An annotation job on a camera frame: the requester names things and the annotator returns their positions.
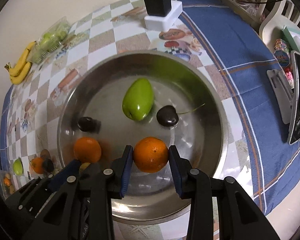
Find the round green fruit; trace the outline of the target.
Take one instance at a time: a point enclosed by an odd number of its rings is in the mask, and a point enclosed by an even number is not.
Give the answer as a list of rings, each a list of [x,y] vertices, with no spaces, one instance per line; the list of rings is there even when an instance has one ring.
[[[21,176],[24,172],[23,163],[20,158],[16,159],[13,162],[13,172],[17,176]]]

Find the orange tangerine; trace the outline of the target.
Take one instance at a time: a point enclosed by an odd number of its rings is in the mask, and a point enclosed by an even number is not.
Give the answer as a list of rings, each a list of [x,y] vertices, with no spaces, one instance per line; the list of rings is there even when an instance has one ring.
[[[99,142],[91,137],[81,137],[74,143],[74,157],[82,163],[96,163],[101,159]]]
[[[44,174],[45,173],[44,168],[43,168],[43,162],[44,162],[44,159],[41,157],[33,158],[30,161],[30,166],[36,174]]]
[[[158,138],[143,138],[134,147],[133,160],[141,172],[158,172],[164,168],[168,162],[168,148],[166,144]]]

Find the oblong green fruit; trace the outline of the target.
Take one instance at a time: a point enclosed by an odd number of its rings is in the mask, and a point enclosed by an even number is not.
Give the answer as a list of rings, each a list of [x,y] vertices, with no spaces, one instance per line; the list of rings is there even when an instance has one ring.
[[[154,92],[146,78],[138,78],[126,91],[122,101],[125,116],[134,121],[143,120],[151,111],[154,103]]]

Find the clear box of green fruits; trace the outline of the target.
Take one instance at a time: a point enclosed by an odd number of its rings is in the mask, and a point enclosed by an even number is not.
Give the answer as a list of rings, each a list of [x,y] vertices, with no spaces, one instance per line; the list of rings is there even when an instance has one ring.
[[[66,17],[58,20],[35,42],[27,57],[27,61],[40,64],[63,44],[70,29],[71,25]]]

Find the checkered patterned tablecloth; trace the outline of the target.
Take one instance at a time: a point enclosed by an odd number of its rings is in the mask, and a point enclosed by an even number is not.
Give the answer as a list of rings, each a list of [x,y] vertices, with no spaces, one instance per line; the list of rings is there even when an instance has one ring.
[[[121,0],[102,7],[70,28],[66,45],[34,65],[26,79],[7,92],[1,117],[0,154],[2,168],[13,170],[20,159],[23,173],[10,174],[12,187],[20,189],[36,178],[30,161],[49,150],[57,170],[57,122],[72,85],[102,60],[133,50],[157,50],[185,57],[212,84],[221,98],[229,129],[229,147],[218,177],[233,176],[248,194],[253,194],[250,157],[242,97],[231,68],[249,60],[240,53],[225,26],[234,18],[246,24],[216,0],[181,0],[183,13],[167,34],[147,30],[143,24],[143,0]]]

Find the dark cherry with stem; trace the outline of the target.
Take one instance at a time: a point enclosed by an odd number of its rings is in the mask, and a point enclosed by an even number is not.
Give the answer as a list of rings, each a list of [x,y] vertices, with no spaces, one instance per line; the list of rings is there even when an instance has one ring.
[[[161,126],[172,128],[172,127],[175,127],[178,124],[180,115],[192,113],[192,112],[200,109],[204,105],[205,105],[205,103],[199,105],[198,107],[196,107],[192,110],[188,110],[188,111],[185,111],[185,112],[179,112],[179,113],[177,112],[177,110],[175,109],[174,106],[166,105],[164,107],[161,107],[161,109],[159,109],[157,111],[156,119],[157,119],[157,122]]]

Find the large steel bowl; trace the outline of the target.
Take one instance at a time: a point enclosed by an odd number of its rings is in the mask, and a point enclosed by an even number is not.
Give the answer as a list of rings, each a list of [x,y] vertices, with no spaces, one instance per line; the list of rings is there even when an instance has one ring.
[[[125,116],[122,101],[138,78],[152,85],[154,103],[141,121]],[[179,116],[175,127],[161,126],[156,114],[172,105],[177,112],[200,109]],[[82,132],[83,116],[101,122],[99,133]],[[74,86],[64,103],[57,130],[57,146],[63,166],[74,159],[74,143],[81,137],[97,140],[102,149],[99,168],[109,168],[127,145],[155,137],[176,146],[180,156],[209,176],[220,172],[228,149],[228,121],[221,100],[209,80],[185,60],[158,51],[130,51],[98,63]],[[112,219],[147,225],[167,222],[190,210],[190,200],[180,199],[168,165],[156,173],[132,166],[128,189],[122,199],[111,201]]]

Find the yellow banana bunch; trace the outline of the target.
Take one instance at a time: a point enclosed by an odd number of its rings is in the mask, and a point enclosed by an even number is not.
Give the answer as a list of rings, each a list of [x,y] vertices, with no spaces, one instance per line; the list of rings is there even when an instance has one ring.
[[[27,57],[35,44],[36,42],[33,41],[27,45],[14,67],[11,67],[10,63],[7,63],[4,66],[4,68],[9,73],[10,81],[12,84],[19,85],[20,83],[22,83],[28,72],[30,71],[32,63],[30,61],[27,61]]]

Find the grey phone stand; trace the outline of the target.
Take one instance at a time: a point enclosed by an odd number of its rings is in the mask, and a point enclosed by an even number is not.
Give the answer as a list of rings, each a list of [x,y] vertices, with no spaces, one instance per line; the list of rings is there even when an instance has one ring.
[[[267,76],[275,93],[281,118],[284,124],[289,124],[292,116],[293,91],[282,70],[267,70]]]

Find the smartphone in stand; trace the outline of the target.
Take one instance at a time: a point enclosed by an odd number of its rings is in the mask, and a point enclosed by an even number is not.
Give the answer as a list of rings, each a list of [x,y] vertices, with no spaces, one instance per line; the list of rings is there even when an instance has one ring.
[[[293,50],[290,53],[294,81],[292,115],[289,123],[288,143],[300,141],[300,53]]]

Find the colourful round tin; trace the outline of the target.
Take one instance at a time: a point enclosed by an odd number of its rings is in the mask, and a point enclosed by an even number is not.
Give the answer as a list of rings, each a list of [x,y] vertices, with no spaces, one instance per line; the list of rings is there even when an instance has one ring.
[[[274,56],[281,67],[288,67],[290,64],[290,53],[286,42],[278,38],[274,44]]]

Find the blue cloth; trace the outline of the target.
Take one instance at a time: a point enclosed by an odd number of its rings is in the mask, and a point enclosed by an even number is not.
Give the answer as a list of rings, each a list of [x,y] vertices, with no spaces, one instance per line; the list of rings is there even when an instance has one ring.
[[[253,199],[265,214],[300,180],[300,142],[290,145],[268,70],[279,63],[254,29],[219,0],[179,0],[181,20],[214,62],[241,120]]]

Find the white box base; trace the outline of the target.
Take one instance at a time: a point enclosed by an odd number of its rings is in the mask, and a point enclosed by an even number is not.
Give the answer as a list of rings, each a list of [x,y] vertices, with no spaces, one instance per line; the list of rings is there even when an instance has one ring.
[[[168,31],[175,24],[183,12],[183,4],[181,1],[171,1],[172,9],[165,17],[160,16],[145,16],[145,26],[148,30],[153,31]]]

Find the white chair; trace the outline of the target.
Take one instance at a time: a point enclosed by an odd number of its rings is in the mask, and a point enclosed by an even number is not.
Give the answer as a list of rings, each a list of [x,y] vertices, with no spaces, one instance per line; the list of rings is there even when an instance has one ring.
[[[241,18],[257,31],[267,46],[272,46],[281,37],[285,27],[300,31],[300,10],[291,0],[250,1],[260,2],[256,12],[243,9]]]

